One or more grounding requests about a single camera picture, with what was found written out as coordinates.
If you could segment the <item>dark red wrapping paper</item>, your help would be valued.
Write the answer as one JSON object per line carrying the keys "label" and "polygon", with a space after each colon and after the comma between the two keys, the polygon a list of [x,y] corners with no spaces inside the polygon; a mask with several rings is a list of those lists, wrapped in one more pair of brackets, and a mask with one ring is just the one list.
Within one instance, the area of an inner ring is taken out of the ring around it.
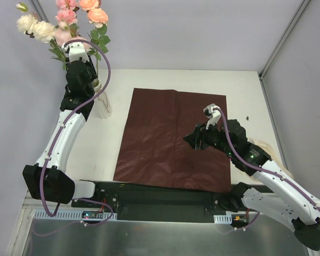
{"label": "dark red wrapping paper", "polygon": [[114,181],[227,193],[230,160],[208,148],[193,150],[184,137],[207,118],[204,108],[226,111],[224,95],[134,89]]}

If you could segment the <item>pink flower bouquet green leaves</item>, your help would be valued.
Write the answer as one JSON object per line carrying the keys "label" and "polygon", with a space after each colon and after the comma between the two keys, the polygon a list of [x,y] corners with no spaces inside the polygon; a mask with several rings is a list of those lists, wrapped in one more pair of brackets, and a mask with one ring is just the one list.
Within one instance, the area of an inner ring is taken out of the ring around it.
{"label": "pink flower bouquet green leaves", "polygon": [[58,28],[55,31],[55,41],[57,45],[60,47],[62,47],[63,44],[65,44],[66,42],[70,40],[75,40],[75,39],[86,40],[85,38],[82,38],[80,36],[72,36],[71,31],[69,29],[65,30],[65,29]]}

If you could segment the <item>cream printed ribbon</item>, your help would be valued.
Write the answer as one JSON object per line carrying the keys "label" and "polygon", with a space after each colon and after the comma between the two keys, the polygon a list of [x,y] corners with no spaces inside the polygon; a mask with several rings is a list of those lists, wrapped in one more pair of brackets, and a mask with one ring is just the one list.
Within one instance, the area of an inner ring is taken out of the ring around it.
{"label": "cream printed ribbon", "polygon": [[252,139],[249,138],[249,142],[253,143],[256,146],[259,146],[261,149],[263,149],[271,158],[272,160],[274,160],[277,165],[280,167],[280,169],[287,175],[289,176],[291,179],[294,179],[293,174],[283,165],[283,163],[279,160],[279,158],[277,157],[277,155],[275,154],[272,146],[270,144],[268,144],[265,141],[262,140],[257,140],[257,139]]}

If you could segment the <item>white rose stem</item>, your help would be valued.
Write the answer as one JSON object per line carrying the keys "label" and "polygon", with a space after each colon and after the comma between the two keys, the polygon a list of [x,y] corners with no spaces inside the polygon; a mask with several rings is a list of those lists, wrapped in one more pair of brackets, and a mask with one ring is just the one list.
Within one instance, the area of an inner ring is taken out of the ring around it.
{"label": "white rose stem", "polygon": [[61,47],[56,43],[56,27],[49,22],[39,21],[37,14],[30,11],[25,3],[19,2],[15,5],[15,8],[23,13],[16,21],[18,31],[39,42],[48,44],[50,46],[49,51],[54,54],[52,59],[61,61],[63,70],[66,70],[67,57]]}

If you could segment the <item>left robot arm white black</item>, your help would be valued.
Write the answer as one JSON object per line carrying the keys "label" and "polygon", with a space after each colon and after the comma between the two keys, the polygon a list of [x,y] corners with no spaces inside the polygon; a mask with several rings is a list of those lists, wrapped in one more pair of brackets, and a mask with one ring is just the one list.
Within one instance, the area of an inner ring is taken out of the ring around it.
{"label": "left robot arm white black", "polygon": [[68,204],[83,198],[89,207],[101,204],[102,194],[90,181],[72,180],[65,174],[74,142],[86,123],[94,102],[93,81],[97,78],[90,59],[66,64],[64,98],[57,125],[44,152],[34,165],[26,165],[22,175],[33,199]]}

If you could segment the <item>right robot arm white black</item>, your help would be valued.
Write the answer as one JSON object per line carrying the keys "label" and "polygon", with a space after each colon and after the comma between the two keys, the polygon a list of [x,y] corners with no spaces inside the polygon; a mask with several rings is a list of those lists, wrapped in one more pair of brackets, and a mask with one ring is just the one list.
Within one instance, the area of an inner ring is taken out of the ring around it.
{"label": "right robot arm white black", "polygon": [[245,128],[237,120],[228,120],[221,127],[198,124],[183,139],[194,150],[213,147],[225,153],[237,169],[260,181],[278,197],[272,199],[240,182],[229,197],[234,210],[246,207],[259,211],[286,226],[307,248],[320,250],[320,199],[290,178],[268,153],[249,142]]}

